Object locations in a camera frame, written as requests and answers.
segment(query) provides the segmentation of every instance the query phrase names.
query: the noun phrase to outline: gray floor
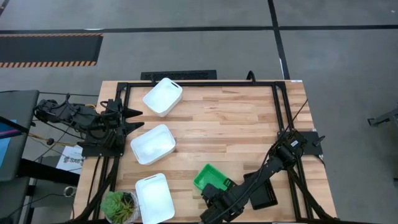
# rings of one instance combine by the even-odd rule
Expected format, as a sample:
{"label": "gray floor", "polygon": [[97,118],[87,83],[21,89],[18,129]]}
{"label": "gray floor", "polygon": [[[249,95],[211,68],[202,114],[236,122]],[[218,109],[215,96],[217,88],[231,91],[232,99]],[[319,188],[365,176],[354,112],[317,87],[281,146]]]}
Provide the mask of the gray floor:
{"label": "gray floor", "polygon": [[[393,0],[274,2],[281,26],[398,24],[398,2]],[[232,25],[271,25],[267,1],[10,0],[0,17],[0,30]],[[281,34],[290,76],[304,81],[315,126],[326,135],[322,145],[338,216],[396,223],[398,190],[392,178],[398,177],[398,129],[392,124],[370,128],[366,119],[398,102],[398,32]],[[217,69],[219,79],[244,78],[248,70],[258,79],[281,79],[273,31],[105,34],[97,66],[2,68],[0,91],[98,94],[103,80],[138,80],[147,71],[204,69]],[[94,103],[96,98],[71,100]],[[43,124],[32,132],[60,136]],[[32,141],[28,146],[24,157],[29,159],[45,151]],[[41,209],[34,223],[62,222],[69,214],[70,207]]]}

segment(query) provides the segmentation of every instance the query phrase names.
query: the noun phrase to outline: potted plant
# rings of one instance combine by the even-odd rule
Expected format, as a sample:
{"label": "potted plant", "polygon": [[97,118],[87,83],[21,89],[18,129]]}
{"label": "potted plant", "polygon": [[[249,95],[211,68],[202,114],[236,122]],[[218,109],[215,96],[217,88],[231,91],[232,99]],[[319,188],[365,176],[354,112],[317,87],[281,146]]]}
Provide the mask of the potted plant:
{"label": "potted plant", "polygon": [[101,210],[110,223],[132,223],[139,216],[138,199],[132,192],[108,192],[101,202]]}

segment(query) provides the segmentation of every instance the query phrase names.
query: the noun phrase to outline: wooden table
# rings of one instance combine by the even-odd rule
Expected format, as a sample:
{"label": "wooden table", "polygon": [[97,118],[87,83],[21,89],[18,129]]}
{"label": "wooden table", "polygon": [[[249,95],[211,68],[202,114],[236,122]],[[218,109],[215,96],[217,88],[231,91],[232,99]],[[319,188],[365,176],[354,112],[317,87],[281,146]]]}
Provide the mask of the wooden table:
{"label": "wooden table", "polygon": [[[114,98],[116,85],[116,81],[103,82],[97,112],[104,110],[100,101]],[[294,116],[306,100],[304,85],[302,82],[286,81],[286,87]],[[160,118],[142,102],[150,89],[151,87],[131,88],[129,108],[144,114],[127,121],[144,121],[145,125],[127,137],[125,154],[120,160],[116,190],[134,190],[138,180],[163,173],[175,207],[175,216],[169,222],[199,222],[199,215],[206,209],[206,205],[201,199],[200,191],[193,185],[193,179],[205,164],[212,164],[240,184],[243,174],[259,168],[266,152],[276,141],[279,127],[272,90],[268,86],[183,87],[182,101],[166,117]],[[286,126],[281,93],[279,101]],[[140,165],[130,148],[130,141],[160,124],[166,124],[177,140],[176,150],[150,166]],[[314,128],[308,104],[297,116],[294,125],[299,131]],[[303,156],[302,160],[309,191],[325,211],[335,217],[323,164],[315,156]],[[96,158],[84,161],[74,204],[76,216],[86,207],[95,163]],[[91,196],[98,188],[101,163],[102,160],[99,162]],[[279,172],[271,177],[271,181],[279,204],[254,211],[248,203],[243,214],[235,221],[295,220],[287,173]],[[301,214],[305,217],[302,194],[299,189],[297,192]]]}

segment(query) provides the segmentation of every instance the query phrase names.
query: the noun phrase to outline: white plastic bin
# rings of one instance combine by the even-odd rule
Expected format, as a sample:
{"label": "white plastic bin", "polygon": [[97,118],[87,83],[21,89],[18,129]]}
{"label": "white plastic bin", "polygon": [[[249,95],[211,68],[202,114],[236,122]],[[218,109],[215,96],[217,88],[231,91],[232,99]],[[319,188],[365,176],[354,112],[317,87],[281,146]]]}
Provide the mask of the white plastic bin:
{"label": "white plastic bin", "polygon": [[169,78],[163,78],[144,96],[143,102],[163,118],[182,98],[182,88]]}
{"label": "white plastic bin", "polygon": [[143,224],[157,224],[174,217],[174,204],[164,174],[138,180],[136,191]]}
{"label": "white plastic bin", "polygon": [[175,140],[166,125],[161,124],[133,139],[131,149],[142,165],[151,165],[175,149]]}

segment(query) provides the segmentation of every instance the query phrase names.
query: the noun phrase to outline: green tray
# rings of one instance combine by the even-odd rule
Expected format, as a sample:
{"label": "green tray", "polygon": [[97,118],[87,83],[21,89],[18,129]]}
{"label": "green tray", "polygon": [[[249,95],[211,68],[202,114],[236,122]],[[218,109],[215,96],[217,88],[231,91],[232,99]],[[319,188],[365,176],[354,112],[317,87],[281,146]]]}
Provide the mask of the green tray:
{"label": "green tray", "polygon": [[215,187],[221,190],[226,190],[227,186],[224,185],[224,181],[227,177],[214,168],[210,164],[206,164],[203,170],[195,177],[193,184],[200,190],[203,190],[206,184],[213,184]]}

